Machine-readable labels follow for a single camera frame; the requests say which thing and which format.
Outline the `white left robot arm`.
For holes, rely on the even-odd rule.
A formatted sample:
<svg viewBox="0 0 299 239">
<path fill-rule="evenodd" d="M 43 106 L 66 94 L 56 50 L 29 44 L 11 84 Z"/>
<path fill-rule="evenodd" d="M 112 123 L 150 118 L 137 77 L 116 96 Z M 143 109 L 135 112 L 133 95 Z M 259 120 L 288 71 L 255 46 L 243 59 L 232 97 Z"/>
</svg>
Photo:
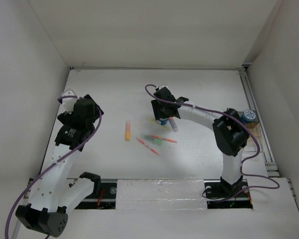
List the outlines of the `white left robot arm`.
<svg viewBox="0 0 299 239">
<path fill-rule="evenodd" d="M 65 112 L 58 115 L 62 123 L 49 166 L 33 180 L 34 191 L 26 205 L 19 205 L 15 215 L 29 230 L 48 237 L 59 237 L 70 213 L 86 197 L 101 193 L 101 177 L 83 172 L 77 181 L 66 188 L 68 174 L 77 154 L 100 127 L 104 112 L 90 95 L 83 97 L 69 93 L 58 99 Z"/>
</svg>

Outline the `orange cap grey highlighter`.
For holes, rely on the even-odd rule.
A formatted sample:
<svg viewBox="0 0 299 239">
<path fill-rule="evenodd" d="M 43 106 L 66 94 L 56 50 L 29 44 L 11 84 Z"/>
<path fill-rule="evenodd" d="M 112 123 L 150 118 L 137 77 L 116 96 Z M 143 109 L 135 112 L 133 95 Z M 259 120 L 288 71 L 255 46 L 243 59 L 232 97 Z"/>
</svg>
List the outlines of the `orange cap grey highlighter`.
<svg viewBox="0 0 299 239">
<path fill-rule="evenodd" d="M 173 117 L 170 117 L 170 118 L 168 119 L 168 121 L 169 121 L 169 123 L 170 123 L 170 126 L 171 126 L 172 130 L 173 130 L 174 132 L 178 132 L 178 127 L 177 127 L 176 122 L 175 122 L 175 120 L 173 119 Z"/>
</svg>

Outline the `green cap teal highlighter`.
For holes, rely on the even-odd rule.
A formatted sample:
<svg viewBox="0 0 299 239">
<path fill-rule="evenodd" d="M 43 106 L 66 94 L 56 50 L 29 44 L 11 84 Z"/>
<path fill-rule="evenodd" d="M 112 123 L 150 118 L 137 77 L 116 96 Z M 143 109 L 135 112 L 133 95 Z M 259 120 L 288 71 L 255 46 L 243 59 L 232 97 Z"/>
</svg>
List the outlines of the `green cap teal highlighter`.
<svg viewBox="0 0 299 239">
<path fill-rule="evenodd" d="M 159 138 L 152 137 L 151 135 L 148 135 L 148 134 L 141 134 L 141 137 L 142 137 L 142 139 L 145 139 L 145 140 L 151 142 L 152 144 L 155 144 L 158 146 L 161 146 L 163 143 L 163 140 L 161 140 Z"/>
</svg>

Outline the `yellow thin pen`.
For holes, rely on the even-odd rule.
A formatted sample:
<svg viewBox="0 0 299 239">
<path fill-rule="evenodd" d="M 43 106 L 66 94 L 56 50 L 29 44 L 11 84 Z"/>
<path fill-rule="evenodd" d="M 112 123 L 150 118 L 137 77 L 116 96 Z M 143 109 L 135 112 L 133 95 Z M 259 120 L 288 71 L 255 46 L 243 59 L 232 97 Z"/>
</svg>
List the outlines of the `yellow thin pen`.
<svg viewBox="0 0 299 239">
<path fill-rule="evenodd" d="M 157 122 L 156 120 L 154 119 L 149 119 L 150 122 L 154 123 L 155 125 L 158 125 L 160 126 L 161 128 L 164 128 L 165 130 L 167 131 L 171 131 L 171 129 L 165 125 L 162 125 L 160 122 Z"/>
</svg>

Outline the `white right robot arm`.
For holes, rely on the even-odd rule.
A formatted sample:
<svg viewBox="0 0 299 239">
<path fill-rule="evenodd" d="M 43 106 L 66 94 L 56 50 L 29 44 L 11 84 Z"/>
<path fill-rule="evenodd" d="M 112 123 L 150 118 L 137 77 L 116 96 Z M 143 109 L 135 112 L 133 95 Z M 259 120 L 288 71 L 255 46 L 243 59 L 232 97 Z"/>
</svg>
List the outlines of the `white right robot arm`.
<svg viewBox="0 0 299 239">
<path fill-rule="evenodd" d="M 195 106 L 188 98 L 176 99 L 167 86 L 155 87 L 153 98 L 151 105 L 156 120 L 176 117 L 213 131 L 216 145 L 223 153 L 223 171 L 217 185 L 219 198 L 236 194 L 243 180 L 240 167 L 249 138 L 238 112 L 234 109 L 225 112 L 203 109 Z"/>
</svg>

